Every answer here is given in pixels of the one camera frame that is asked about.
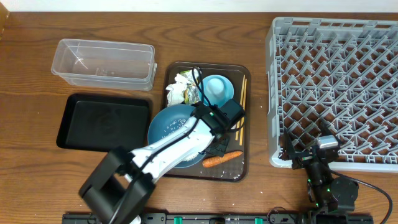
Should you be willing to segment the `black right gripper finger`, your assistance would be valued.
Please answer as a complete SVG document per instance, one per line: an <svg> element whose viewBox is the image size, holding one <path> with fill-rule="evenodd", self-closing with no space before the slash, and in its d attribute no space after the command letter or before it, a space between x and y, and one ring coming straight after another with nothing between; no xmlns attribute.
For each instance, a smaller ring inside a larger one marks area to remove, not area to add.
<svg viewBox="0 0 398 224"><path fill-rule="evenodd" d="M338 137L336 137L335 134L332 133L332 131L330 130L330 128L328 127L326 122L320 121L318 127L320 128L320 131L321 131L320 137L333 136L336 139L336 141L338 142L338 144L342 145L342 141Z"/></svg>
<svg viewBox="0 0 398 224"><path fill-rule="evenodd" d="M294 156L295 156L295 148L292 144L292 140L289 136L287 129L284 129L282 153L279 156L279 159L282 159L283 161L289 161L292 160Z"/></svg>

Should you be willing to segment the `orange carrot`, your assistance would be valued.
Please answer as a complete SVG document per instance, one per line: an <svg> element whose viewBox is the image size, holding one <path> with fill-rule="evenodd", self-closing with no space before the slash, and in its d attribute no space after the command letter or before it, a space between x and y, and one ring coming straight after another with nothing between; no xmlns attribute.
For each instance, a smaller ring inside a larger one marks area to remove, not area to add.
<svg viewBox="0 0 398 224"><path fill-rule="evenodd" d="M231 159L239 157L242 153L243 153L242 151L233 151L233 152L228 152L228 153L224 154L223 157L221 157L221 156L209 157L209 158L203 160L202 166L205 168L214 167L214 166L217 166L224 162L227 162Z"/></svg>

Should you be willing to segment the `foil wrapper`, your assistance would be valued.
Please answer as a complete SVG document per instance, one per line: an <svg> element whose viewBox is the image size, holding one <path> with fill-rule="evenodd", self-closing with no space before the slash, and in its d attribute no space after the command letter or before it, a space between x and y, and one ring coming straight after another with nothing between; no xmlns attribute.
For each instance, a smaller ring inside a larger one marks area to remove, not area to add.
<svg viewBox="0 0 398 224"><path fill-rule="evenodd" d="M186 105L197 103L200 100L197 88L197 84L199 84L199 73L196 70L187 70L181 72L180 75L183 77L183 82L186 85L184 103Z"/></svg>

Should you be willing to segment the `white rice pile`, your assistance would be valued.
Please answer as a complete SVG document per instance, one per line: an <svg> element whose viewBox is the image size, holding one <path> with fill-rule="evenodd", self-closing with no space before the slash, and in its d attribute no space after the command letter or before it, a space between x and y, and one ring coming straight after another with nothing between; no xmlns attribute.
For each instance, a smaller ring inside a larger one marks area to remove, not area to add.
<svg viewBox="0 0 398 224"><path fill-rule="evenodd" d="M164 129L164 135L162 136L163 138L168 136L169 134L173 133L174 131L180 129L185 123L186 123L186 119L185 118L180 118L180 119L175 119L173 120L169 125L166 126L166 128ZM194 158L196 158L198 156L198 154L191 154L189 155L185 160L183 160L184 162L188 162L193 160Z"/></svg>

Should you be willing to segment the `white napkin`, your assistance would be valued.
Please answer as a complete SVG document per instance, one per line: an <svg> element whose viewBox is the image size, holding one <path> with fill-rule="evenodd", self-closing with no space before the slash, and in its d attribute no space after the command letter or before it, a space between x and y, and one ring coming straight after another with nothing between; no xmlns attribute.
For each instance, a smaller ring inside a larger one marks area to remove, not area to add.
<svg viewBox="0 0 398 224"><path fill-rule="evenodd" d="M165 89L167 93L167 106L181 104L185 101L185 91L187 90L189 80L187 77L177 74L175 83L169 84Z"/></svg>

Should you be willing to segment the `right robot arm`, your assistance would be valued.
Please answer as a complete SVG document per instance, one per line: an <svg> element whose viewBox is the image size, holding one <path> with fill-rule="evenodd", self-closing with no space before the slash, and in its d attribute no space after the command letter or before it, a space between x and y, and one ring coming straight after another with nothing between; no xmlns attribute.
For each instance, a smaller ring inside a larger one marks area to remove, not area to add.
<svg viewBox="0 0 398 224"><path fill-rule="evenodd" d="M337 160L341 141L326 127L320 125L321 135L315 143L302 152L295 150L289 133L284 129L281 159L292 161L292 168L305 169L308 180L308 197L317 205L312 212L319 214L346 214L355 208L359 186L344 177L332 177L329 163Z"/></svg>

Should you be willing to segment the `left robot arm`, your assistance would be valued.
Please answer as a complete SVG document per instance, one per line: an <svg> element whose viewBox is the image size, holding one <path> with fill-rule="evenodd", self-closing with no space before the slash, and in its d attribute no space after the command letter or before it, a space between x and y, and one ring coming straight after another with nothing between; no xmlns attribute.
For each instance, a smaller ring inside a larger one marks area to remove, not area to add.
<svg viewBox="0 0 398 224"><path fill-rule="evenodd" d="M79 195L101 223L140 223L155 183L188 156L232 132L244 115L236 100L222 107L199 103L180 129L161 140L130 152L120 147L109 151Z"/></svg>

